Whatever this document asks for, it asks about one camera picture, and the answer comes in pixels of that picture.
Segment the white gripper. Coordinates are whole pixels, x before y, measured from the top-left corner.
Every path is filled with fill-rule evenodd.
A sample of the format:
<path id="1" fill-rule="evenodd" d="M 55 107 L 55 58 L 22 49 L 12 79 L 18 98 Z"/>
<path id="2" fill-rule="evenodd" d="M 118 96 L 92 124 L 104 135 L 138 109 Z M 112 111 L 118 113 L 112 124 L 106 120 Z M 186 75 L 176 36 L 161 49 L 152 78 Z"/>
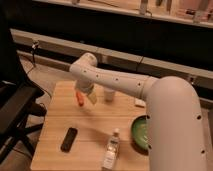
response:
<path id="1" fill-rule="evenodd" d="M 88 94 L 87 98 L 89 101 L 95 105 L 97 103 L 97 96 L 95 92 L 92 92 L 94 89 L 94 84 L 88 81 L 77 80 L 75 88 L 81 91 L 82 93 Z"/>

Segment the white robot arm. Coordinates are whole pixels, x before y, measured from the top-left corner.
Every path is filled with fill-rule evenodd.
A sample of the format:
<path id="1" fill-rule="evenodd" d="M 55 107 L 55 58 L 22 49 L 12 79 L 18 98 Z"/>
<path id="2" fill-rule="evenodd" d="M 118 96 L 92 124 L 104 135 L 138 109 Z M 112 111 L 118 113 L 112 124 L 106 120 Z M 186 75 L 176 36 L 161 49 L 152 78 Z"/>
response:
<path id="1" fill-rule="evenodd" d="M 69 72 L 84 93 L 99 84 L 146 102 L 150 171 L 207 171 L 200 100 L 188 81 L 100 69 L 91 53 L 71 64 Z"/>

